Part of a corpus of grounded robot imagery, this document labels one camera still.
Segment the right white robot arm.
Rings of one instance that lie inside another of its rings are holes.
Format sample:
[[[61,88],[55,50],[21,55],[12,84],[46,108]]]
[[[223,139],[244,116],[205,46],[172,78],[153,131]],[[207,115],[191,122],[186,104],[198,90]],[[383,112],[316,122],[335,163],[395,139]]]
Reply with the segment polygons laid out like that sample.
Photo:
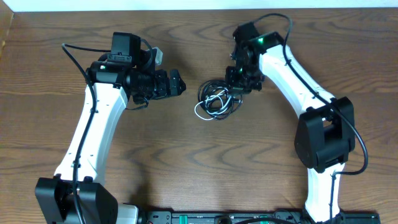
[[[298,63],[277,32],[235,31],[226,82],[238,95],[260,91],[269,78],[298,117],[295,152],[308,172],[305,211],[313,223],[326,223],[340,213],[340,175],[355,148],[354,108],[347,97],[335,98]]]

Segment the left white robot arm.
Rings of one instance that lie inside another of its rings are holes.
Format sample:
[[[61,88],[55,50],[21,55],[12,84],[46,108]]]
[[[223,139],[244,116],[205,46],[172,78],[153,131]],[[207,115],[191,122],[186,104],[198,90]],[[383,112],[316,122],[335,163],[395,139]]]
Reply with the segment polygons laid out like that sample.
[[[118,121],[129,100],[179,96],[186,89],[178,70],[155,65],[95,61],[86,71],[85,104],[70,146],[52,178],[41,177],[35,196],[47,223],[144,223],[137,206],[119,203],[104,186],[106,163]]]

